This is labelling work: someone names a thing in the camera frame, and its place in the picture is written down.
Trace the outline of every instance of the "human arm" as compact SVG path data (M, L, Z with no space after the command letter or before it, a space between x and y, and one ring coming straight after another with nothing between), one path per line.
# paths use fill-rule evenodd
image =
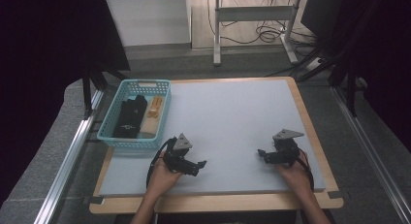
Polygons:
M157 200L169 191L182 176L182 173L172 173L167 168L163 158L154 165L147 190L142 197L142 203L131 221L131 224L146 224L150 221Z
M305 165L308 165L306 154L302 150L300 151L300 160ZM311 191L309 178L304 167L299 162L295 162L289 169L281 165L276 165L275 167L296 194L308 222L311 224L331 223L321 210L314 193Z

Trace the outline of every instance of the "human hand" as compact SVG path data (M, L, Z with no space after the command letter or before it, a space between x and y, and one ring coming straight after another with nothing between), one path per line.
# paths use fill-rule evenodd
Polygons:
M306 153L300 149L300 160L309 167ZM295 162L291 168L285 168L282 165L275 165L277 171L281 174L288 186L298 195L302 196L311 193L310 181L304 167Z
M183 175L183 173L173 173L167 168L162 158L164 152L160 154L160 158L154 165L153 173L147 186L145 194L152 196L155 199L169 191Z

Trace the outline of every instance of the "basket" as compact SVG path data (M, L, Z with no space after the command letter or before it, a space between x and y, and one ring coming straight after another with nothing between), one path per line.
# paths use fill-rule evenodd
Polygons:
M165 97L165 104L161 112L157 134L152 139L139 139L137 137L134 139L113 138L112 133L120 116L122 102L127 99L134 99L137 95L143 95L147 100L156 95ZM117 92L115 93L114 99L111 102L109 111L103 120L102 126L97 134L97 139L114 147L157 150L160 148L162 143L164 127L166 124L171 99L171 83L169 80L122 81Z

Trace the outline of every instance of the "white wall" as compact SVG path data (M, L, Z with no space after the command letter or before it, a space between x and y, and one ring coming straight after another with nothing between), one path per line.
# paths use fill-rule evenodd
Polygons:
M108 0L124 47L190 41L186 0Z

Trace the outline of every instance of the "gray floor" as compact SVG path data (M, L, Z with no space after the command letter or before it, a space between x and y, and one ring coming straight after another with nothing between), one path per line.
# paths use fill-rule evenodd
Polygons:
M208 79L264 77L290 66L283 48L223 50L222 65L212 66L209 50L185 46L126 48L132 72L138 79ZM373 172L358 140L327 84L328 72L299 83L308 113L344 196L343 208L332 211L337 223L401 223L386 191ZM111 83L119 80L107 75ZM411 198L411 155L357 94L358 119L375 142L388 171L407 200ZM65 103L38 154L0 210L0 223L33 223L64 159L83 114L81 83L70 85ZM95 140L95 132L89 140ZM113 223L114 215L94 215L84 198L92 195L107 147L90 141L82 149L68 187L52 223Z

